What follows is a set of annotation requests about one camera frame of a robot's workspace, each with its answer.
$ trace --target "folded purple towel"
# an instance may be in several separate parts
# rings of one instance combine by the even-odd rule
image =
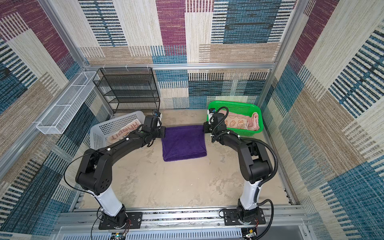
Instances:
[[[161,141],[166,162],[207,155],[203,125],[167,127],[166,137]]]

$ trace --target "black mounting plate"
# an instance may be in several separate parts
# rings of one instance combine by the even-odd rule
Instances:
[[[130,229],[139,229],[141,226],[141,222],[142,222],[141,220],[142,220],[143,213],[142,212],[126,212],[126,214],[127,214],[128,219],[131,220]],[[109,224],[108,219],[105,219],[103,222],[100,221],[99,230],[110,230],[110,229],[117,230],[111,224]]]
[[[243,225],[239,222],[239,218],[237,215],[237,209],[223,209],[224,223],[226,226],[233,225]],[[264,212],[261,208],[258,208],[256,218],[259,221],[259,224],[265,224],[265,216]],[[256,220],[252,220],[249,225],[256,225]]]

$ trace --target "white basket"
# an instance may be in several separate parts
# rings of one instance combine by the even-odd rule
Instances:
[[[97,150],[99,148],[111,145],[112,143],[109,142],[107,138],[136,118],[140,121],[141,124],[143,124],[145,115],[142,111],[136,111],[93,126],[89,134],[91,148]]]
[[[37,125],[43,134],[63,134],[98,80],[96,72],[82,72]]]

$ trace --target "green basket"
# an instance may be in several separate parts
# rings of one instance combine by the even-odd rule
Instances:
[[[252,136],[255,133],[261,132],[264,129],[262,111],[258,106],[249,104],[249,103],[235,103],[235,102],[227,102],[227,101],[213,101],[208,105],[208,109],[214,108],[217,110],[220,107],[227,107],[230,112],[243,114],[245,116],[250,116],[250,117],[252,117],[252,114],[254,112],[257,112],[257,114],[259,114],[260,129],[257,131],[228,128],[233,130],[235,133],[239,134],[240,136]]]

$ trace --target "black metal mesh rack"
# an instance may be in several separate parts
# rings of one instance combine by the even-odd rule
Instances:
[[[93,81],[114,113],[160,108],[160,98],[152,68],[100,68],[100,80]]]

